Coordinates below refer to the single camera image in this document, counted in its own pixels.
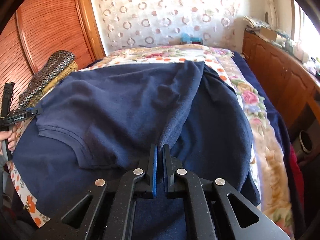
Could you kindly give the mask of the person's left hand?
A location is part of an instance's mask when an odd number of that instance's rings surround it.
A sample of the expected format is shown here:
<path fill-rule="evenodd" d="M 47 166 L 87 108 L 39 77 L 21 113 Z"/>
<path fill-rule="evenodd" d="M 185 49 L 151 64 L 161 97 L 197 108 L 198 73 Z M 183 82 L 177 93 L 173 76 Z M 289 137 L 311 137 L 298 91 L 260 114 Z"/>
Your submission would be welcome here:
<path fill-rule="evenodd" d="M 12 129 L 9 131 L 0 131 L 0 140 L 8 141 L 8 149 L 13 152 L 16 148 L 16 126 L 12 126 Z"/>

